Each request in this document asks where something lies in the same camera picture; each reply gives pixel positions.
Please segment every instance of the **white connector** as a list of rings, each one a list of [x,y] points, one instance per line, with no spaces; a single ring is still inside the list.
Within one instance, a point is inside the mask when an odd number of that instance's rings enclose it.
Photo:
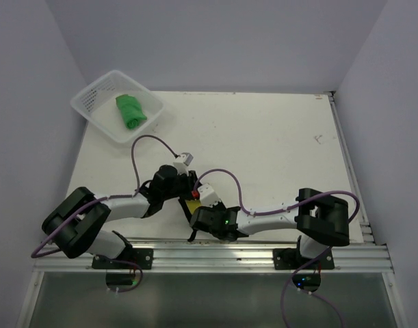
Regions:
[[[200,193],[200,202],[203,206],[213,207],[221,202],[221,199],[218,197],[218,195],[216,195],[216,192],[208,183],[205,183],[199,187],[198,192]]]
[[[178,174],[187,173],[187,167],[192,162],[192,159],[194,159],[192,154],[184,152],[174,160],[173,165],[177,169]]]

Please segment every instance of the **green towel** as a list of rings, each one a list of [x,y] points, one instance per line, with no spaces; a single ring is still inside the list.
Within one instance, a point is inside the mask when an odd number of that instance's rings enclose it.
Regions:
[[[143,114],[140,102],[127,94],[116,97],[116,105],[120,110],[125,126],[132,130],[139,126],[140,121],[145,121],[147,117]]]

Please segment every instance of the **white table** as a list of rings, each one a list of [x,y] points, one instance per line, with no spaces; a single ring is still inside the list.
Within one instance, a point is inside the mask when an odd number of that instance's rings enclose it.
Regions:
[[[154,124],[154,134],[175,152],[191,152],[190,169],[201,175],[221,167],[241,182],[245,206],[269,206],[293,200],[298,189],[348,190],[350,181],[328,97],[300,94],[245,94],[215,92],[156,92],[168,108]],[[172,163],[172,155],[158,142],[141,140],[135,149],[141,181],[158,167]],[[226,206],[236,206],[237,189],[222,173],[208,175]],[[131,193],[135,176],[130,149],[117,148],[89,124],[83,138],[68,192],[86,186],[94,193]],[[347,197],[350,211],[354,202]],[[126,237],[180,239],[192,230],[177,201],[147,219],[106,223]],[[296,241],[296,230],[273,230],[244,241]],[[204,232],[196,240],[213,240]],[[358,218],[350,224],[350,240],[362,243]]]

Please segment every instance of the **purple cable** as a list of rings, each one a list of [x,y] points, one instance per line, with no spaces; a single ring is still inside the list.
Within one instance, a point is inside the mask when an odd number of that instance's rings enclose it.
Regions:
[[[135,159],[134,159],[134,147],[135,144],[141,140],[142,138],[152,138],[152,139],[156,139],[157,141],[161,142],[175,157],[177,157],[177,154],[174,152],[174,150],[172,150],[172,148],[163,140],[161,140],[160,138],[154,136],[154,135],[141,135],[138,138],[136,138],[133,142],[133,145],[131,146],[131,160],[133,162],[133,168],[134,168],[134,173],[135,173],[135,178],[137,180],[137,189],[135,190],[135,193],[133,195],[112,195],[109,197],[109,199],[116,199],[116,198],[130,198],[130,197],[134,197],[138,194],[139,192],[139,188],[140,188],[140,178],[139,178],[139,174],[138,174],[138,169],[135,165]],[[39,251],[41,251],[43,249],[44,246],[46,246],[46,244],[51,241],[58,233],[60,233],[60,231],[66,227],[75,217],[77,217],[77,215],[79,215],[81,212],[83,212],[84,210],[86,210],[87,208],[99,203],[99,202],[103,202],[104,200],[107,200],[107,197],[102,197],[99,198],[97,200],[92,200],[91,202],[88,202],[87,204],[83,205],[82,207],[78,208],[70,217],[68,217],[66,220],[64,220],[64,222],[62,224],[60,224],[58,226],[57,229],[55,229],[54,231],[52,231],[52,233],[50,235],[48,235],[48,237],[46,237],[41,244],[32,252],[31,257],[32,258],[41,258],[43,256],[48,256],[51,254],[55,254],[59,251],[61,251],[61,249],[53,249],[51,251],[45,251],[42,253],[38,253]]]
[[[58,228],[56,228],[48,237],[46,237],[41,244],[37,248],[34,249],[34,251],[31,253],[32,258],[42,258],[43,256],[47,256],[50,254],[57,253],[61,251],[61,249],[54,249],[52,251],[45,251],[43,253],[38,253],[43,249],[46,244],[53,239],[65,226],[67,226],[77,215],[79,215],[81,212],[85,211],[87,208],[91,207],[92,205],[95,205],[97,203],[103,202],[104,200],[107,200],[107,197],[98,198],[97,200],[92,200],[91,202],[88,202],[87,204],[81,206],[78,208],[70,217],[68,217],[66,220],[64,220],[63,223],[61,223]]]
[[[133,169],[134,169],[135,179],[136,179],[137,184],[138,184],[138,187],[136,189],[136,193],[139,191],[139,188],[140,188],[140,178],[139,178],[138,169],[135,166],[134,147],[135,147],[135,144],[143,138],[151,138],[151,139],[155,139],[155,140],[161,142],[174,155],[174,157],[178,157],[178,155],[174,152],[174,150],[166,142],[164,142],[163,140],[161,140],[160,138],[158,138],[154,135],[141,135],[141,136],[137,137],[134,140],[133,145],[131,146],[131,161],[133,162]]]
[[[111,290],[113,290],[114,292],[130,292],[130,291],[132,291],[132,290],[134,290],[134,289],[136,289],[139,285],[140,285],[140,283],[142,282],[142,279],[143,279],[143,271],[142,271],[142,268],[138,265],[138,264],[136,264],[136,263],[134,263],[134,262],[129,262],[129,261],[123,261],[123,260],[114,260],[113,258],[108,258],[107,256],[99,256],[100,258],[104,258],[104,259],[106,259],[107,261],[110,261],[110,262],[115,262],[115,263],[122,263],[122,264],[128,264],[128,265],[131,265],[132,267],[135,267],[138,271],[140,271],[140,279],[139,279],[139,281],[136,283],[136,284],[134,284],[134,285],[132,285],[131,287],[129,287],[129,288],[124,288],[124,289],[111,289]]]
[[[320,194],[318,194],[318,195],[315,195],[315,196],[313,196],[313,197],[310,197],[310,198],[308,198],[307,200],[303,200],[303,201],[301,201],[301,202],[299,202],[299,203],[297,203],[297,204],[294,204],[294,205],[291,205],[291,206],[288,206],[288,207],[286,207],[286,208],[281,208],[281,209],[279,209],[279,210],[270,210],[270,211],[267,211],[267,212],[258,212],[258,213],[251,213],[249,210],[247,210],[246,208],[245,208],[245,206],[244,206],[244,202],[242,201],[242,189],[241,189],[241,185],[240,185],[240,183],[239,183],[239,180],[236,178],[236,176],[233,174],[233,173],[231,173],[230,171],[228,171],[228,170],[226,170],[226,169],[210,169],[209,171],[207,171],[207,172],[205,172],[205,173],[203,173],[199,178],[198,178],[198,180],[195,182],[195,185],[194,185],[194,190],[197,190],[197,188],[198,188],[198,183],[200,182],[200,180],[202,179],[202,178],[204,178],[207,174],[209,174],[209,173],[212,173],[212,172],[223,172],[223,173],[226,173],[226,174],[228,174],[229,176],[231,176],[232,178],[233,178],[233,180],[236,182],[236,187],[237,187],[237,192],[238,192],[238,194],[239,194],[239,206],[240,206],[240,208],[246,213],[246,214],[248,214],[248,215],[252,215],[252,216],[257,216],[257,217],[259,217],[259,216],[264,216],[264,215],[273,215],[273,214],[278,214],[278,213],[283,213],[283,212],[286,212],[286,211],[288,211],[288,210],[293,210],[293,209],[295,209],[295,208],[297,208],[297,207],[300,207],[300,206],[303,206],[303,205],[306,205],[306,204],[308,204],[308,203],[310,203],[310,202],[313,202],[313,201],[315,201],[315,200],[318,200],[319,198],[322,198],[322,197],[326,197],[326,196],[329,196],[329,195],[347,195],[347,196],[350,196],[350,197],[352,197],[353,199],[354,199],[354,201],[356,202],[356,207],[355,207],[355,209],[354,209],[354,212],[353,212],[353,214],[350,216],[350,218],[348,219],[348,222],[350,223],[350,222],[352,222],[352,220],[355,218],[355,216],[356,216],[356,214],[358,214],[358,211],[359,211],[359,207],[360,207],[360,202],[359,202],[359,199],[357,198],[357,196],[355,195],[355,194],[353,194],[353,193],[350,193],[349,191],[343,191],[343,190],[335,190],[335,191],[327,191],[327,192],[325,192],[325,193],[320,193]],[[283,321],[285,322],[285,324],[286,324],[286,327],[287,328],[292,328],[292,326],[289,324],[289,322],[288,322],[288,320],[287,320],[287,317],[286,317],[286,311],[285,311],[285,302],[284,302],[284,298],[285,298],[285,294],[286,294],[286,290],[287,290],[287,287],[288,287],[288,285],[289,285],[289,282],[292,280],[292,277],[294,276],[294,275],[296,275],[299,271],[301,271],[302,269],[304,269],[304,268],[307,268],[309,265],[311,265],[311,264],[313,264],[315,261],[317,261],[317,260],[319,260],[323,255],[325,255],[327,252],[329,252],[330,250],[332,249],[332,247],[328,247],[328,248],[326,248],[320,255],[318,255],[318,256],[316,256],[315,258],[313,258],[313,259],[311,259],[311,260],[309,260],[308,262],[306,262],[306,263],[304,263],[302,266],[300,266],[298,269],[296,269],[289,277],[288,277],[288,279],[287,279],[287,281],[285,282],[285,284],[283,285],[283,288],[282,288],[282,293],[281,293],[281,295],[280,295],[280,309],[281,309],[281,311],[282,311],[282,318],[283,318]],[[319,295],[315,295],[315,294],[313,294],[313,296],[315,296],[315,297],[317,297],[318,299],[321,299],[322,301],[324,301],[324,302],[326,302],[328,305],[330,305],[334,310],[335,310],[335,312],[337,313],[337,315],[338,315],[338,317],[339,317],[339,320],[341,321],[341,326],[343,327],[343,328],[345,328],[346,327],[346,325],[345,325],[345,322],[344,322],[344,319],[343,319],[343,316],[342,316],[342,314],[341,314],[341,312],[337,309],[337,307],[335,306],[335,305],[333,305],[329,300],[327,300],[326,298],[324,298],[323,296],[319,296]]]

